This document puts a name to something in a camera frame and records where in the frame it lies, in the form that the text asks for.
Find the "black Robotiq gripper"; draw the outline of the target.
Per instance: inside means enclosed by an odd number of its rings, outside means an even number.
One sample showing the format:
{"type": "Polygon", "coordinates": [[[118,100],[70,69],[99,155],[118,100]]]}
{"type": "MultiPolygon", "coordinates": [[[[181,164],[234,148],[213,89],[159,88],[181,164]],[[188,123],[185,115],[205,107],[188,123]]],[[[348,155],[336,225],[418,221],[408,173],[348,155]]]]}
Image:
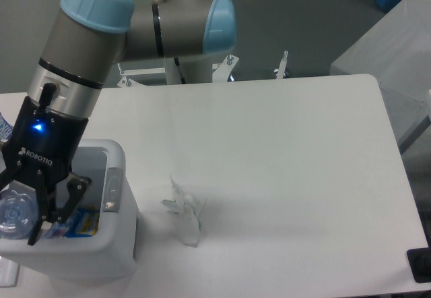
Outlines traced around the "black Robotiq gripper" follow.
{"type": "Polygon", "coordinates": [[[38,241],[44,222],[64,224],[92,186],[89,177],[71,172],[71,161],[87,124],[86,118],[40,113],[30,97],[24,98],[11,138],[1,148],[1,190],[12,181],[35,188],[38,218],[28,245],[38,241]],[[66,178],[69,197],[57,209],[57,184],[66,178]]]}

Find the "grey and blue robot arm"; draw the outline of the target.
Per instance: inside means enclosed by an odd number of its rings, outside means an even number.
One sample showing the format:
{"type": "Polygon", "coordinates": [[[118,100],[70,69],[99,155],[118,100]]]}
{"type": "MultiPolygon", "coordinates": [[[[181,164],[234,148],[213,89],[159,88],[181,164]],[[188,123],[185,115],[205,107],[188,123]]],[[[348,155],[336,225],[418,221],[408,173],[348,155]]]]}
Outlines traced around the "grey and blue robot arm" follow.
{"type": "Polygon", "coordinates": [[[112,65],[172,59],[191,83],[192,58],[236,44],[231,0],[60,0],[29,91],[1,141],[1,237],[35,244],[65,224],[92,181],[72,160],[112,65]]]}

